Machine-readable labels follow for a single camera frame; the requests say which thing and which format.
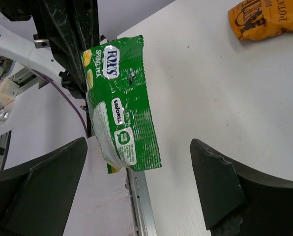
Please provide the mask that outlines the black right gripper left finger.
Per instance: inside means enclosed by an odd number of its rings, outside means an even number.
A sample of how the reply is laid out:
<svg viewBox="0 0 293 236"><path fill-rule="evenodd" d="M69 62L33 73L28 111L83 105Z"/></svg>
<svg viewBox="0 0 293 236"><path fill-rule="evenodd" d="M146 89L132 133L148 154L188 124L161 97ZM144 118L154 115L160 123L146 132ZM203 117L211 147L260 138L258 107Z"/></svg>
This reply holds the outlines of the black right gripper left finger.
<svg viewBox="0 0 293 236"><path fill-rule="evenodd" d="M80 137L0 171L0 236L63 235L87 150Z"/></svg>

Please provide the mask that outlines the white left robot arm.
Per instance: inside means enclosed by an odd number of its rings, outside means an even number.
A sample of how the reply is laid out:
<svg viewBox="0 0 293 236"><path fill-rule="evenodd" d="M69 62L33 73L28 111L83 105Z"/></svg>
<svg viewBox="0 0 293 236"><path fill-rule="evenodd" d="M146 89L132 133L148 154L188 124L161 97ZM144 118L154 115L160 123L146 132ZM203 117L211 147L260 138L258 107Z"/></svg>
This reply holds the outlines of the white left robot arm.
<svg viewBox="0 0 293 236"><path fill-rule="evenodd" d="M37 31L29 41L0 25L0 55L85 99L81 54L100 43L97 1L0 0L0 17L11 22L33 19Z"/></svg>

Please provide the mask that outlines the green snack bag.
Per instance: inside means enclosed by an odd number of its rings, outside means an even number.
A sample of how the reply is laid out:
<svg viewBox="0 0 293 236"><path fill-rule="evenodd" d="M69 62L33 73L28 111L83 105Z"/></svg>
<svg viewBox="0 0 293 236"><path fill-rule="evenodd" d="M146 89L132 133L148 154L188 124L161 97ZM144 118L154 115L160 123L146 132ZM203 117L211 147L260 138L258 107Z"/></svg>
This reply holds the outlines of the green snack bag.
<svg viewBox="0 0 293 236"><path fill-rule="evenodd" d="M161 158L149 105L144 38L123 37L81 54L91 125L107 171L160 168Z"/></svg>

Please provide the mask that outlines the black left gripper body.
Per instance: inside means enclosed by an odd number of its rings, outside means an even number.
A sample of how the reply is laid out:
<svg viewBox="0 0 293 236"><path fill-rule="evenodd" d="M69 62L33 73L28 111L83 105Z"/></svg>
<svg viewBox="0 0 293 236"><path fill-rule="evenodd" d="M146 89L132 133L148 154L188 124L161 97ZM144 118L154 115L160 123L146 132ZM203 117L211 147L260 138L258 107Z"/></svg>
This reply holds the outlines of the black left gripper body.
<svg viewBox="0 0 293 236"><path fill-rule="evenodd" d="M74 97L75 99L86 100L86 93L81 91L81 89L76 83L76 80L71 76L71 74L67 70L65 70L64 72L60 72L59 76L61 77L62 87L67 89L72 95L72 97Z"/></svg>

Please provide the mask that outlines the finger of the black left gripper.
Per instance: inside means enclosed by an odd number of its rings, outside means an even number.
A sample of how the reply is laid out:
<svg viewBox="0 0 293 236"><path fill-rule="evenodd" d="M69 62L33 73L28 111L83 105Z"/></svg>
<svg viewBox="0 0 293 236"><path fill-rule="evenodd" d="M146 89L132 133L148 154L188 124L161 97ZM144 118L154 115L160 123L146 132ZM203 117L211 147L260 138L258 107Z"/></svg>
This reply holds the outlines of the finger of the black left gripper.
<svg viewBox="0 0 293 236"><path fill-rule="evenodd" d="M32 0L30 9L38 39L47 39L54 59L71 75L81 91L87 90L81 48L64 0Z"/></svg>
<svg viewBox="0 0 293 236"><path fill-rule="evenodd" d="M69 0L72 23L81 49L99 45L99 21L97 0Z"/></svg>

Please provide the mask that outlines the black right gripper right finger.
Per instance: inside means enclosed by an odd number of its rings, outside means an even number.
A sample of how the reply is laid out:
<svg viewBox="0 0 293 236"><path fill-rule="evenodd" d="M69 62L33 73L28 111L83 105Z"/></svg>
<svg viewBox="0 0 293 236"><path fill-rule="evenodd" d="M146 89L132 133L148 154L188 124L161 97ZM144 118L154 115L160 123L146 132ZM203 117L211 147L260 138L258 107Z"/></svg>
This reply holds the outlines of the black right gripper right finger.
<svg viewBox="0 0 293 236"><path fill-rule="evenodd" d="M293 236L293 181L190 144L205 227L213 236Z"/></svg>

